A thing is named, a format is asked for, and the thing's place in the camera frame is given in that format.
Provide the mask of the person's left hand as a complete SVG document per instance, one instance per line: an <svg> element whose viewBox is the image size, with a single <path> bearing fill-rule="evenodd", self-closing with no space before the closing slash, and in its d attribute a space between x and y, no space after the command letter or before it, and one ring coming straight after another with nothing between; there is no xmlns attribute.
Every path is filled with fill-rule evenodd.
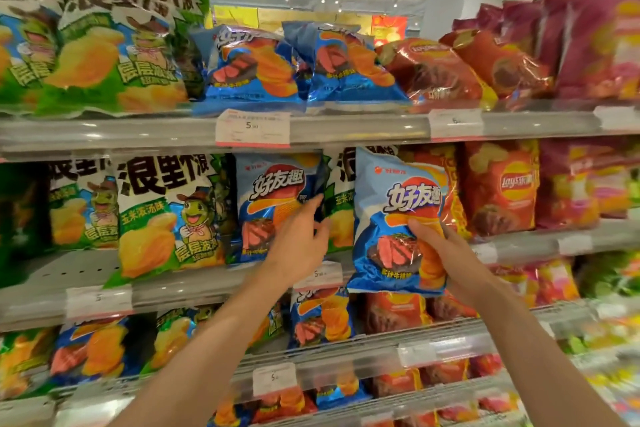
<svg viewBox="0 0 640 427"><path fill-rule="evenodd" d="M317 195L285 220L260 267L282 290L308 277L326 256L328 248L316 248L314 245L315 215L322 202L323 196Z"/></svg>

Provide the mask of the person's right hand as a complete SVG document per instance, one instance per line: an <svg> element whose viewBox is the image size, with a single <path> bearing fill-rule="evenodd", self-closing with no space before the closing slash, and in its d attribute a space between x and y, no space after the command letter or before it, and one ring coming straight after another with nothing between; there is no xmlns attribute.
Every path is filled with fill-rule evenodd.
<svg viewBox="0 0 640 427"><path fill-rule="evenodd" d="M433 249L447 273L447 289L457 300L479 311L481 300L497 284L497 278L479 261L466 240L441 225L449 244L446 248Z"/></svg>

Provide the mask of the blue chip bag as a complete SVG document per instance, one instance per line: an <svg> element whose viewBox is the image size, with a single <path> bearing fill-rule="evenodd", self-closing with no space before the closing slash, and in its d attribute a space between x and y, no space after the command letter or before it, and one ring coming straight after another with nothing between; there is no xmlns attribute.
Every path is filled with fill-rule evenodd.
<svg viewBox="0 0 640 427"><path fill-rule="evenodd" d="M361 379L354 373L337 376L337 382L315 389L315 404L318 410L346 407L354 403L372 400Z"/></svg>
<svg viewBox="0 0 640 427"><path fill-rule="evenodd" d="M237 25L192 29L205 60L204 95L192 115L226 110L304 114L307 104L296 81L296 51L275 33Z"/></svg>
<svg viewBox="0 0 640 427"><path fill-rule="evenodd" d="M290 349L347 341L356 336L345 287L292 292L290 315Z"/></svg>
<svg viewBox="0 0 640 427"><path fill-rule="evenodd" d="M445 168L358 147L355 174L355 272L348 292L441 296L447 285L442 261L408 223L415 220L444 235L441 214L450 191Z"/></svg>
<svg viewBox="0 0 640 427"><path fill-rule="evenodd" d="M320 151L235 155L240 264L261 261L284 222L322 184Z"/></svg>
<svg viewBox="0 0 640 427"><path fill-rule="evenodd" d="M131 316L64 325L54 343L50 381L55 388L140 374L138 321Z"/></svg>
<svg viewBox="0 0 640 427"><path fill-rule="evenodd" d="M282 28L285 41L310 72L304 78L308 115L401 112L411 106L354 26L284 21Z"/></svg>

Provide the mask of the person's right forearm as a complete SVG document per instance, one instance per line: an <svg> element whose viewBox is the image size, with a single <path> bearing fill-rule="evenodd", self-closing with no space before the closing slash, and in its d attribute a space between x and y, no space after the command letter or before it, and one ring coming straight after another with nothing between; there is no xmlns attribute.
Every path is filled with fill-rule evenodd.
<svg viewBox="0 0 640 427"><path fill-rule="evenodd" d="M534 427L627 427L513 289L492 276L450 288L483 320Z"/></svg>

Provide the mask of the person's left forearm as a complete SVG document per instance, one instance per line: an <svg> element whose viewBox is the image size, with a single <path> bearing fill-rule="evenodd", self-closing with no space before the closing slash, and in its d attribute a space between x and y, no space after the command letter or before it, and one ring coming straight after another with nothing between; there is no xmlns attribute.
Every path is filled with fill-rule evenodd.
<svg viewBox="0 0 640 427"><path fill-rule="evenodd" d="M205 427L268 311L299 280L266 262L139 390L108 427Z"/></svg>

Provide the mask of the white price tag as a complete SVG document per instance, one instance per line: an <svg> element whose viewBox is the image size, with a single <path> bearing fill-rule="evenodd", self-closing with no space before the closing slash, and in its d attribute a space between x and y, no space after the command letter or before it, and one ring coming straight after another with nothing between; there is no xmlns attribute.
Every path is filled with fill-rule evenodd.
<svg viewBox="0 0 640 427"><path fill-rule="evenodd" d="M402 368L424 367L439 361L438 352L430 341L404 342L397 347Z"/></svg>
<svg viewBox="0 0 640 427"><path fill-rule="evenodd" d="M291 114L227 109L216 118L215 143L228 148L291 148Z"/></svg>
<svg viewBox="0 0 640 427"><path fill-rule="evenodd" d="M428 114L429 139L433 142L482 140L483 111L474 109L435 109Z"/></svg>
<svg viewBox="0 0 640 427"><path fill-rule="evenodd" d="M340 287L344 284L342 264L333 261L324 261L308 277L296 282L292 290L316 291L321 289Z"/></svg>
<svg viewBox="0 0 640 427"><path fill-rule="evenodd" d="M640 133L640 110L635 107L597 106L593 114L604 132Z"/></svg>
<svg viewBox="0 0 640 427"><path fill-rule="evenodd" d="M299 388L295 363L282 362L254 369L252 388L254 398Z"/></svg>
<svg viewBox="0 0 640 427"><path fill-rule="evenodd" d="M562 235L556 239L560 255L579 256L594 250L593 237L588 232L575 232Z"/></svg>
<svg viewBox="0 0 640 427"><path fill-rule="evenodd" d="M499 255L493 243L479 243L471 246L480 262L487 266L499 263Z"/></svg>
<svg viewBox="0 0 640 427"><path fill-rule="evenodd" d="M132 286L70 287L66 290L65 320L71 322L116 318L133 313Z"/></svg>

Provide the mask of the orange chip bag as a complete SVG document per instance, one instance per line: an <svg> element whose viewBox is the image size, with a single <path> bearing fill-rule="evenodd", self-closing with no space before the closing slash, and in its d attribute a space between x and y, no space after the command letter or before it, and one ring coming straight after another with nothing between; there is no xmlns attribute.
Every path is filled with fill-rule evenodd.
<svg viewBox="0 0 640 427"><path fill-rule="evenodd" d="M420 162L440 165L447 173L449 192L444 200L440 219L450 229L464 239L469 239L468 220L460 199L460 179L457 170L456 147L454 143L411 144L399 147L398 156L407 163Z"/></svg>

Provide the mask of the red chip bag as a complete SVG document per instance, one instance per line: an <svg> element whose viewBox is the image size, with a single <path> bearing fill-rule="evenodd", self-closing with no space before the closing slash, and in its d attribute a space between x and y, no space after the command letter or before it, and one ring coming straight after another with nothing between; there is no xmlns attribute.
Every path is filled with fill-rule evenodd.
<svg viewBox="0 0 640 427"><path fill-rule="evenodd" d="M366 334L398 332L434 324L426 298L412 293L364 293Z"/></svg>
<svg viewBox="0 0 640 427"><path fill-rule="evenodd" d="M261 397L254 408L251 424L269 423L317 411L309 394L295 387Z"/></svg>
<svg viewBox="0 0 640 427"><path fill-rule="evenodd" d="M438 40L453 49L499 99L543 98L553 92L549 68L492 32L464 29Z"/></svg>
<svg viewBox="0 0 640 427"><path fill-rule="evenodd" d="M473 235L534 229L540 185L537 139L465 142L461 165L461 200Z"/></svg>
<svg viewBox="0 0 640 427"><path fill-rule="evenodd" d="M445 44L419 37L375 48L377 58L396 79L412 106L409 113L441 109L481 109L498 102L496 92Z"/></svg>
<svg viewBox="0 0 640 427"><path fill-rule="evenodd" d="M384 398L422 390L423 384L418 368L402 369L395 373L375 376L371 379L375 398Z"/></svg>
<svg viewBox="0 0 640 427"><path fill-rule="evenodd" d="M450 360L420 368L423 386L431 387L459 383L468 380L470 359Z"/></svg>
<svg viewBox="0 0 640 427"><path fill-rule="evenodd" d="M457 300L449 290L428 300L427 309L436 323L479 318L475 309Z"/></svg>

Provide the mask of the pink yellow chip bag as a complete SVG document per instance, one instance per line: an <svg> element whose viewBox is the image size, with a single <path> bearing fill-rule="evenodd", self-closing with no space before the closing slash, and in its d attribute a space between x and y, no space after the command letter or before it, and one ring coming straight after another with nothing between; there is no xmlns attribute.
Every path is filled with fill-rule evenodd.
<svg viewBox="0 0 640 427"><path fill-rule="evenodd" d="M557 302L574 302L580 293L573 276L573 257L528 264L496 265L490 270L508 284L530 309Z"/></svg>

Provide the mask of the light green chip bag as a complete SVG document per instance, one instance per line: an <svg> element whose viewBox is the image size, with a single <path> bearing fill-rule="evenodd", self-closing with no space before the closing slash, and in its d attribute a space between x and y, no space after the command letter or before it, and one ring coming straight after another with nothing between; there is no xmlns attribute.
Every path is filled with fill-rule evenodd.
<svg viewBox="0 0 640 427"><path fill-rule="evenodd" d="M580 259L577 273L580 296L640 296L640 250L600 252Z"/></svg>

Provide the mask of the red poster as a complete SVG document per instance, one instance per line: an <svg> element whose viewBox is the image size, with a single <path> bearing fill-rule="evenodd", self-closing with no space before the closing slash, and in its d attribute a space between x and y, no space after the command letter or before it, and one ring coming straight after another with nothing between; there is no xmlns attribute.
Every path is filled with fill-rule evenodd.
<svg viewBox="0 0 640 427"><path fill-rule="evenodd" d="M371 18L371 35L374 47L405 38L408 18L406 16L373 15Z"/></svg>

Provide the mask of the yellow hanging sign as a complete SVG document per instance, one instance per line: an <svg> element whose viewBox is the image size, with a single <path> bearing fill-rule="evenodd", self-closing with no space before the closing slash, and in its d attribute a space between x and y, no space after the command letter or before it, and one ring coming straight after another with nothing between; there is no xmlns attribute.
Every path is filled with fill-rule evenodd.
<svg viewBox="0 0 640 427"><path fill-rule="evenodd" d="M285 21L313 21L338 25L358 26L359 32L370 35L372 15L357 12L314 12L295 9L267 9L235 5L212 5L204 18L204 27L240 25L281 32Z"/></svg>

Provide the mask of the row of magenta chip packets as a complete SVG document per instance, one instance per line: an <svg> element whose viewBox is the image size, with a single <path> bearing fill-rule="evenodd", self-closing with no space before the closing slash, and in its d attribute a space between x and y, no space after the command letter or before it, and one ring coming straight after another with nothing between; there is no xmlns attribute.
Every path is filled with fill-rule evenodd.
<svg viewBox="0 0 640 427"><path fill-rule="evenodd" d="M473 28L514 44L554 77L543 98L500 99L523 108L530 99L640 101L640 0L505 0L501 33L480 16Z"/></svg>

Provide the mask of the dark green chip bag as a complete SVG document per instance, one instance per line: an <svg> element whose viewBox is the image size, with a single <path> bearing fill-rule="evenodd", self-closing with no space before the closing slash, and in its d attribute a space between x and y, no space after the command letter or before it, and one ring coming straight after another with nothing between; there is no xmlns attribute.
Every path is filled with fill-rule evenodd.
<svg viewBox="0 0 640 427"><path fill-rule="evenodd" d="M51 243L48 165L0 162L0 289L22 283Z"/></svg>

